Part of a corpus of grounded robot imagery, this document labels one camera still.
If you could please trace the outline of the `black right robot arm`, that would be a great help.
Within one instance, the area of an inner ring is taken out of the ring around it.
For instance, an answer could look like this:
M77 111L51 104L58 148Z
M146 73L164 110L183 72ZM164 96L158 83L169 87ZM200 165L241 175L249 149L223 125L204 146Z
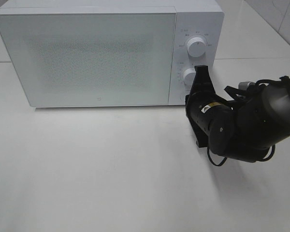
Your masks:
M290 137L290 77L227 86L228 101L216 94L207 66L195 72L185 103L197 146L224 160L270 160L276 144Z

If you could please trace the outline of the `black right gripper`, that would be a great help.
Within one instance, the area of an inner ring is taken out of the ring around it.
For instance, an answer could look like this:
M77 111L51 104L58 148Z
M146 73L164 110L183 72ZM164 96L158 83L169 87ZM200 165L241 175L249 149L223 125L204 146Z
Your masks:
M193 85L186 96L186 116L195 133L197 146L203 148L208 146L210 124L214 119L209 111L221 106L222 102L215 93L208 66L196 65L194 70Z

